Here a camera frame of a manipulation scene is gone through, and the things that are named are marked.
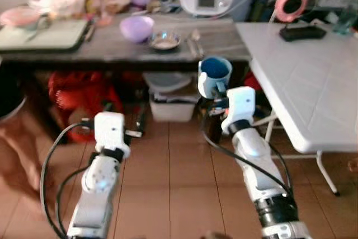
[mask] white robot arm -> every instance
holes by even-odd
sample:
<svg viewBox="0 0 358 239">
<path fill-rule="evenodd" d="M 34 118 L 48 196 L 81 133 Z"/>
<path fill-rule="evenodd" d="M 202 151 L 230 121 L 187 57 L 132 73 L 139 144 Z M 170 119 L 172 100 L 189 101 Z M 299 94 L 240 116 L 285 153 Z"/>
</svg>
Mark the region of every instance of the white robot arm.
<svg viewBox="0 0 358 239">
<path fill-rule="evenodd" d="M 102 112 L 95 116 L 99 155 L 82 176 L 82 193 L 68 228 L 68 238 L 107 238 L 120 165 L 130 154 L 124 137 L 123 114 Z"/>
<path fill-rule="evenodd" d="M 251 127 L 255 111 L 255 91 L 239 87 L 227 92 L 229 113 L 222 123 L 223 132 L 230 134 L 235 154 L 264 169 L 283 182 L 272 161 L 269 144 Z M 278 183 L 252 166 L 237 160 L 244 174 L 249 196 L 255 204 L 264 239 L 312 239 L 299 221 L 296 202 Z"/>
</svg>

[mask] cutting board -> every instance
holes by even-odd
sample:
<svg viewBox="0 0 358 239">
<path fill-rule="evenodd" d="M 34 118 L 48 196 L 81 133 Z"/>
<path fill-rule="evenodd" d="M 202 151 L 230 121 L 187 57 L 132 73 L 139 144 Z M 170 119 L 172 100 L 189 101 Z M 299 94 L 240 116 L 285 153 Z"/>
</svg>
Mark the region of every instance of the cutting board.
<svg viewBox="0 0 358 239">
<path fill-rule="evenodd" d="M 32 39 L 32 31 L 5 26 L 0 30 L 0 51 L 74 50 L 82 43 L 88 24 L 86 20 L 54 21 Z"/>
</svg>

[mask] electrical cord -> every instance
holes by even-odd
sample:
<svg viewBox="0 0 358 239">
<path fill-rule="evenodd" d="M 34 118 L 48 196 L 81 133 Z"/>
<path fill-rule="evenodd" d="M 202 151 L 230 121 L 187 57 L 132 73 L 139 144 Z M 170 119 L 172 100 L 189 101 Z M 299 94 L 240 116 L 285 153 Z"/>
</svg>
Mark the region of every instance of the electrical cord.
<svg viewBox="0 0 358 239">
<path fill-rule="evenodd" d="M 281 180 L 279 180 L 277 177 L 275 177 L 274 175 L 270 174 L 269 172 L 267 172 L 266 170 L 260 168 L 259 166 L 255 165 L 254 163 L 250 162 L 250 161 L 247 161 L 245 160 L 244 158 L 240 157 L 239 155 L 231 152 L 230 150 L 220 146 L 219 144 L 215 143 L 214 141 L 212 141 L 208 134 L 206 133 L 205 131 L 205 123 L 206 123 L 206 120 L 209 116 L 209 111 L 211 110 L 211 107 L 209 107 L 202 119 L 202 122 L 201 122 L 201 131 L 202 131 L 202 134 L 205 138 L 205 140 L 211 145 L 213 146 L 215 149 L 217 149 L 218 151 L 220 151 L 221 153 L 223 154 L 226 154 L 228 155 L 229 157 L 231 158 L 235 158 L 235 159 L 238 159 L 239 161 L 247 164 L 247 165 L 250 165 L 252 168 L 256 169 L 257 171 L 263 173 L 265 176 L 267 176 L 268 178 L 270 178 L 271 180 L 273 180 L 274 182 L 276 182 L 277 184 L 279 184 L 286 192 L 288 195 L 290 195 L 292 198 L 294 198 L 294 195 L 293 195 L 293 192 L 290 190 L 290 188 L 288 188 Z"/>
<path fill-rule="evenodd" d="M 214 19 L 218 19 L 218 18 L 221 18 L 221 17 L 224 17 L 225 15 L 229 14 L 230 12 L 234 11 L 235 9 L 237 9 L 239 6 L 241 6 L 242 4 L 244 4 L 246 1 L 248 0 L 241 0 L 239 3 L 237 3 L 236 5 L 234 5 L 232 8 L 230 8 L 228 11 L 225 11 L 224 13 L 218 15 L 218 16 L 213 16 L 211 18 L 214 18 Z"/>
<path fill-rule="evenodd" d="M 56 235 L 58 237 L 60 237 L 61 239 L 67 239 L 67 235 L 66 233 L 63 233 L 62 231 L 59 230 L 59 228 L 56 226 L 56 224 L 53 222 L 53 220 L 51 219 L 50 213 L 49 213 L 49 208 L 46 202 L 46 188 L 45 188 L 45 182 L 46 182 L 46 174 L 48 171 L 48 163 L 51 159 L 52 154 L 54 153 L 54 151 L 56 150 L 58 144 L 60 143 L 61 139 L 64 137 L 64 135 L 72 130 L 73 128 L 77 127 L 77 126 L 85 126 L 84 123 L 74 123 L 71 124 L 70 126 L 66 127 L 57 137 L 57 139 L 55 140 L 55 142 L 53 143 L 52 147 L 50 148 L 50 151 L 48 153 L 48 155 L 46 156 L 46 159 L 43 163 L 42 166 L 42 171 L 41 171 L 41 181 L 40 181 L 40 199 L 41 199 L 41 206 L 46 214 L 46 218 L 48 220 L 48 222 L 51 225 L 51 228 L 54 230 L 54 232 L 56 233 Z"/>
<path fill-rule="evenodd" d="M 56 195 L 56 205 L 55 205 L 55 213 L 56 213 L 56 219 L 57 222 L 60 226 L 60 229 L 62 231 L 63 234 L 66 234 L 67 231 L 65 230 L 63 223 L 62 223 L 62 218 L 61 218 L 61 196 L 62 196 L 62 192 L 64 190 L 64 187 L 66 186 L 66 184 L 77 174 L 82 173 L 83 171 L 85 171 L 86 169 L 88 169 L 89 166 L 77 169 L 76 171 L 74 171 L 73 173 L 69 174 L 65 180 L 61 183 L 61 185 L 59 186 L 59 189 L 57 191 L 57 195 Z"/>
<path fill-rule="evenodd" d="M 289 169 L 287 168 L 286 162 L 284 160 L 284 158 L 282 157 L 281 153 L 271 144 L 269 143 L 272 151 L 278 156 L 278 158 L 280 159 L 280 162 L 282 164 L 282 166 L 285 169 L 285 174 L 286 174 L 286 178 L 287 178 L 287 184 L 289 186 L 289 189 L 291 190 L 291 192 L 293 193 L 293 184 L 292 184 L 292 180 L 291 180 L 291 175 L 289 172 Z"/>
</svg>

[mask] white folding table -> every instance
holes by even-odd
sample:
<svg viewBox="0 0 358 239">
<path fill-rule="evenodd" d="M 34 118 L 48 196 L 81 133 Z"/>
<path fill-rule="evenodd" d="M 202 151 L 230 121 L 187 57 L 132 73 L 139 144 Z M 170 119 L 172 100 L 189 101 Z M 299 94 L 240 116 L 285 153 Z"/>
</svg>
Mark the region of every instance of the white folding table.
<svg viewBox="0 0 358 239">
<path fill-rule="evenodd" d="M 236 24 L 251 53 L 250 67 L 272 106 L 265 139 L 278 118 L 294 148 L 316 158 L 334 194 L 335 185 L 322 165 L 322 152 L 357 152 L 358 40 L 328 29 L 322 40 L 285 42 L 282 24 Z"/>
</svg>

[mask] white mug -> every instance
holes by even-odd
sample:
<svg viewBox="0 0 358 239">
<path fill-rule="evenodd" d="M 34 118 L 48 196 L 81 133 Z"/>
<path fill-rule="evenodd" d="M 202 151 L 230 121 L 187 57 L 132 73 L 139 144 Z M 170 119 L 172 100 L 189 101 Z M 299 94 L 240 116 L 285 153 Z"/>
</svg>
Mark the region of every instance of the white mug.
<svg viewBox="0 0 358 239">
<path fill-rule="evenodd" d="M 222 57 L 210 56 L 199 62 L 198 89 L 202 97 L 214 99 L 213 89 L 225 93 L 233 67 L 231 63 Z"/>
</svg>

